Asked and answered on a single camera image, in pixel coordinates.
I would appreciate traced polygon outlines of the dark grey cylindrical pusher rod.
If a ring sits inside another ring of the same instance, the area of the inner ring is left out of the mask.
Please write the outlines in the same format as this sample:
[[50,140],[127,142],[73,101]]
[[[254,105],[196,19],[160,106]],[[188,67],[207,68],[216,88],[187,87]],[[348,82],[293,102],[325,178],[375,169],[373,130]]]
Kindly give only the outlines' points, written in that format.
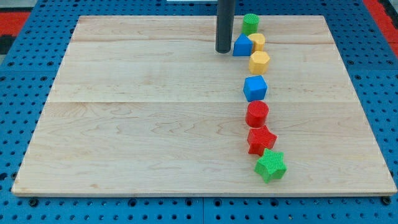
[[220,54],[231,50],[235,6],[235,0],[218,0],[215,50]]

